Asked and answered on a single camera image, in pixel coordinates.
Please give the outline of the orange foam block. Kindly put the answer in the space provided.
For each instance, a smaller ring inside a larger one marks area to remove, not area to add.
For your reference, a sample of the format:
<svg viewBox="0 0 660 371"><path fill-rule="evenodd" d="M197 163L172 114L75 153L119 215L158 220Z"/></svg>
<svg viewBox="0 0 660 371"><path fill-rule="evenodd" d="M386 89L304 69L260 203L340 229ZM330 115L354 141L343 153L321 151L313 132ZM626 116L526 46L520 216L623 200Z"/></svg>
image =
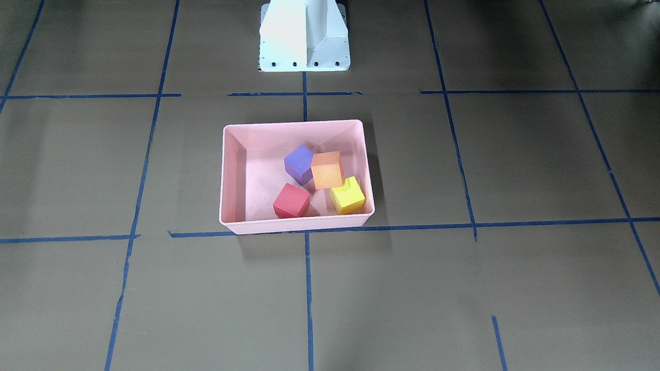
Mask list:
<svg viewBox="0 0 660 371"><path fill-rule="evenodd" d="M343 186L344 173L339 151L313 154L311 170L316 190Z"/></svg>

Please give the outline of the yellow foam block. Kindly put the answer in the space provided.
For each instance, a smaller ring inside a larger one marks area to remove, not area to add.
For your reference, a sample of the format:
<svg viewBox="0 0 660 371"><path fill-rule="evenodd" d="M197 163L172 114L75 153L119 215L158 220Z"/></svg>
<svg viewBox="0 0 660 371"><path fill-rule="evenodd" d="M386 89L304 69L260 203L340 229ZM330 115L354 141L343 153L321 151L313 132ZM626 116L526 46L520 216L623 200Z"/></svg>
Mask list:
<svg viewBox="0 0 660 371"><path fill-rule="evenodd" d="M338 214L350 214L360 210L366 201L360 183L355 176L344 179L340 187L330 188L329 193Z"/></svg>

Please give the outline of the purple foam block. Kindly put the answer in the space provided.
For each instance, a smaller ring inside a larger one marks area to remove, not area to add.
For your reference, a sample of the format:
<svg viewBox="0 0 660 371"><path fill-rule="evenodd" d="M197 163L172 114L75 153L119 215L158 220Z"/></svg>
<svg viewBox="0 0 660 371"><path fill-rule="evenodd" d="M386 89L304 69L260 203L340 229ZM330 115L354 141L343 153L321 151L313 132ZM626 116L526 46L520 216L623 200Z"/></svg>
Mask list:
<svg viewBox="0 0 660 371"><path fill-rule="evenodd" d="M311 169L313 156L309 148L300 145L284 158L285 171L301 186L305 186L313 177Z"/></svg>

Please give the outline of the red foam block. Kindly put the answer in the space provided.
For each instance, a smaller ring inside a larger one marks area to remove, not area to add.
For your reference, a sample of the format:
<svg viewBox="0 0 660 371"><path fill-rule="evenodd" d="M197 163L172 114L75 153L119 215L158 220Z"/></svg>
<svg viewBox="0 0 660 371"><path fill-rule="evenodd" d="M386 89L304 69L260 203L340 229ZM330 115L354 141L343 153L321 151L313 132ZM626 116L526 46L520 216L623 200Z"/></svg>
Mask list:
<svg viewBox="0 0 660 371"><path fill-rule="evenodd" d="M295 218L304 216L309 204L310 194L306 190L286 183L274 200L273 209L279 218Z"/></svg>

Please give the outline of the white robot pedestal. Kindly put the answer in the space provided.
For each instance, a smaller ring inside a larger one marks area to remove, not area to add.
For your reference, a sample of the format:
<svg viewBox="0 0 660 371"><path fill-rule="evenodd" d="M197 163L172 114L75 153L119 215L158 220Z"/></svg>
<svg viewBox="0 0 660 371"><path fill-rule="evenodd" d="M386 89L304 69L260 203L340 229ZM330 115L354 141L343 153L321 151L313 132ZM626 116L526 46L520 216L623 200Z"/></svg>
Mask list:
<svg viewBox="0 0 660 371"><path fill-rule="evenodd" d="M269 73L347 71L347 8L337 1L270 1L261 7L258 68Z"/></svg>

